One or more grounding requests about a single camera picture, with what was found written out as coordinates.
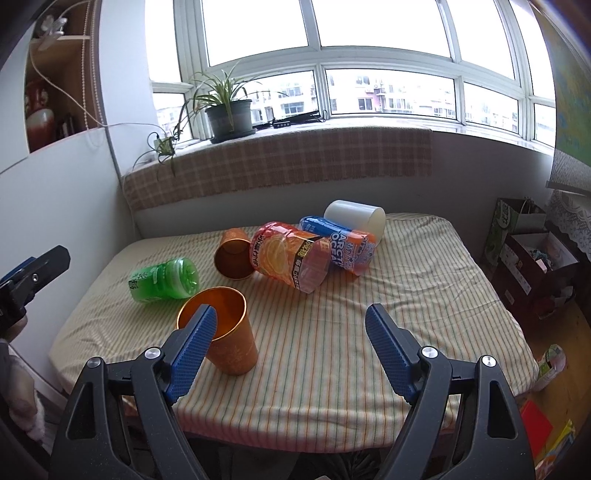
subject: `bed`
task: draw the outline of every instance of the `bed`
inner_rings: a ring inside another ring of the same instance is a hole
[[[420,344],[448,358],[494,356],[514,395],[536,378],[521,329],[447,220],[388,215],[365,275],[334,268],[310,295],[258,273],[242,281],[222,277],[213,266],[221,234],[145,239],[120,252],[54,341],[50,359],[63,387],[71,391],[91,356],[129,360],[164,342],[183,302],[134,303],[126,281],[135,268],[179,255],[196,263],[202,288],[243,292],[259,349],[256,367],[241,377],[204,361],[191,391],[174,406],[185,432],[298,452],[391,445],[408,406],[392,391],[365,334],[372,303],[382,303]],[[453,424],[458,403],[450,398],[444,427]]]

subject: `metal screw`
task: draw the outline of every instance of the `metal screw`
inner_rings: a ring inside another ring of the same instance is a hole
[[[437,349],[433,348],[432,346],[424,347],[423,350],[421,350],[421,353],[427,358],[435,358],[437,355],[439,355],[439,353],[437,353]]]
[[[150,360],[152,360],[153,358],[158,358],[160,356],[160,348],[157,348],[155,346],[153,346],[152,348],[148,348],[145,351],[144,356],[146,358],[149,358]]]
[[[87,362],[86,365],[88,365],[89,368],[96,368],[100,365],[100,357],[99,356],[94,356],[92,358],[90,358]]]
[[[496,365],[496,360],[490,355],[485,355],[482,357],[482,363],[487,367],[494,367]]]

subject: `cup rim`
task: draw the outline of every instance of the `cup rim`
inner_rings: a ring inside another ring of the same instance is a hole
[[[251,241],[250,240],[246,240],[245,238],[230,238],[230,239],[226,240],[225,242],[222,242],[222,243],[219,244],[216,252],[213,254],[213,266],[216,267],[216,270],[218,271],[218,273],[220,275],[223,275],[224,277],[229,278],[230,280],[244,280],[244,279],[250,277],[255,272],[255,269],[252,266],[252,264],[251,264],[251,272],[248,275],[244,276],[244,277],[229,277],[228,275],[226,275],[225,273],[223,273],[220,270],[219,266],[218,266],[219,254],[220,254],[220,251],[222,250],[222,248],[224,247],[224,245],[226,245],[226,244],[228,244],[230,242],[236,242],[236,241],[247,244],[248,247],[246,249],[247,250],[247,253],[246,254],[247,254],[247,257],[249,259],[248,262],[250,263],[250,251],[249,251],[249,249],[250,249],[250,246],[251,246]]]
[[[220,285],[220,286],[217,286],[217,287],[206,288],[205,290],[202,290],[202,291],[196,293],[190,299],[188,299],[185,303],[183,303],[183,306],[180,308],[180,310],[178,311],[178,314],[177,314],[177,328],[176,329],[177,330],[180,330],[180,328],[178,326],[178,321],[181,318],[181,313],[184,311],[185,307],[191,302],[191,300],[193,300],[195,297],[197,297],[199,294],[201,294],[203,292],[206,292],[206,291],[209,291],[209,290],[220,290],[220,289],[223,289],[223,290],[232,290],[234,292],[237,292],[240,295],[240,297],[242,298],[242,302],[244,303],[244,309],[243,309],[242,315],[240,316],[240,319],[236,322],[236,325],[234,325],[231,328],[231,330],[229,330],[228,332],[224,333],[222,336],[212,339],[212,343],[213,342],[217,342],[218,340],[222,340],[224,337],[227,337],[234,330],[236,330],[240,326],[240,324],[242,323],[242,321],[244,320],[244,318],[246,317],[246,307],[247,307],[247,305],[246,305],[246,297],[242,294],[242,292],[240,290],[237,290],[237,289],[232,288],[232,287],[227,287],[227,286],[224,286],[224,285]]]

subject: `wooden floor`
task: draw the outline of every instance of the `wooden floor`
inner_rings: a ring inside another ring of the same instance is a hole
[[[579,307],[572,303],[562,312],[542,320],[535,329],[524,330],[524,334],[536,358],[556,343],[567,359],[564,371],[545,389],[529,397],[554,427],[537,463],[569,419],[580,429],[591,412],[591,328]]]

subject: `white cup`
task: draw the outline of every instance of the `white cup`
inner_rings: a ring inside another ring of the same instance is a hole
[[[351,230],[372,233],[376,244],[382,239],[386,228],[386,213],[383,208],[346,200],[335,200],[328,205],[324,218]]]

